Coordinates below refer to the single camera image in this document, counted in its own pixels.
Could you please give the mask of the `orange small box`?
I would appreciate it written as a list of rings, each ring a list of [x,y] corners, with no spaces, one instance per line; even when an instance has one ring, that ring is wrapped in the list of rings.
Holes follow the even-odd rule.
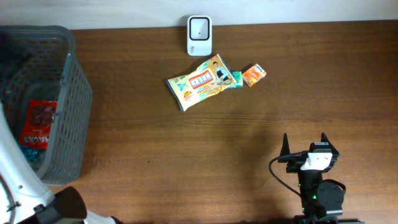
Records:
[[[253,65],[251,68],[247,69],[242,74],[243,80],[249,87],[255,85],[259,80],[264,78],[266,75],[267,72],[258,63]]]

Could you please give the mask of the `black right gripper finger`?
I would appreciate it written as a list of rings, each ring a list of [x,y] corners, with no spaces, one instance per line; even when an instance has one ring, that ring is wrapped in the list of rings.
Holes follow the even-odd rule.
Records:
[[[330,143],[325,133],[321,133],[321,142]]]
[[[284,133],[282,140],[282,147],[279,156],[287,156],[290,154],[289,140],[287,134]]]

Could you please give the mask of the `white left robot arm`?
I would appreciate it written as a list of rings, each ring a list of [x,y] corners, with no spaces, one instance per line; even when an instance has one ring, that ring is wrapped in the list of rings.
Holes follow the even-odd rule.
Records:
[[[73,187],[58,193],[35,174],[12,135],[1,110],[1,222],[3,223],[121,223],[86,208]]]

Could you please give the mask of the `red snack bag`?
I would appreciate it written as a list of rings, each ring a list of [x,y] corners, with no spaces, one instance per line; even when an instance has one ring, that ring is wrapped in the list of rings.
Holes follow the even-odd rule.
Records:
[[[31,149],[46,150],[56,108],[56,101],[29,100],[19,144]]]

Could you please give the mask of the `yellow wet wipes pack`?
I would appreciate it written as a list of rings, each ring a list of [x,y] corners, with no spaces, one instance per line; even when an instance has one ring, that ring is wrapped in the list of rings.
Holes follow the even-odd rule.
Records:
[[[193,72],[165,82],[182,111],[238,84],[220,54],[206,60]]]

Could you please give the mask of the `green small box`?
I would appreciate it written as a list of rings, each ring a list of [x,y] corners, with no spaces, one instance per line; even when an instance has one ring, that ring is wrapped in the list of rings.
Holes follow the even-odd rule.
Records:
[[[242,88],[243,87],[242,72],[240,72],[240,71],[233,72],[233,77],[235,78],[236,82],[231,84],[228,87],[228,89],[231,89],[231,88]]]

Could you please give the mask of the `teal blue bottle pouch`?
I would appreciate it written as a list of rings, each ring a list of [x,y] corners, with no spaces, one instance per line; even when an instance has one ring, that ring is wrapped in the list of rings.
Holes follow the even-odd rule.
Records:
[[[28,162],[37,163],[40,160],[40,149],[31,149],[27,146],[20,146],[20,149]]]

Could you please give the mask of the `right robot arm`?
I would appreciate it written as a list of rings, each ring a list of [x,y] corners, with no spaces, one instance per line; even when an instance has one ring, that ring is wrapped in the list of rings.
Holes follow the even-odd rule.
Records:
[[[323,174],[333,168],[339,156],[340,153],[325,133],[321,134],[320,141],[310,144],[309,150],[296,153],[290,151],[288,137],[284,134],[280,155],[270,161],[269,170],[279,183],[301,200],[303,214],[294,216],[294,223],[361,223],[358,219],[339,219],[343,214],[346,186],[336,180],[323,178]],[[271,171],[275,161],[286,165],[286,173],[298,175],[298,191]]]

